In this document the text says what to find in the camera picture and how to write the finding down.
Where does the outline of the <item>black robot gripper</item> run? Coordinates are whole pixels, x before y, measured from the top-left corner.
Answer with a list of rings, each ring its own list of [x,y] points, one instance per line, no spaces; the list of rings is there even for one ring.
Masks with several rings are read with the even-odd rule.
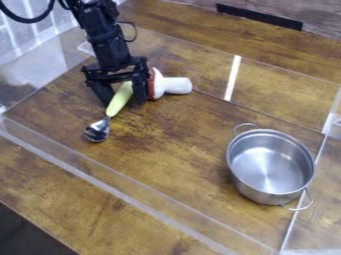
[[[83,68],[87,86],[105,107],[115,95],[110,82],[133,81],[137,103],[143,105],[149,98],[150,70],[147,58],[133,56],[119,21],[118,5],[113,0],[68,0],[68,7],[86,30],[98,63]]]

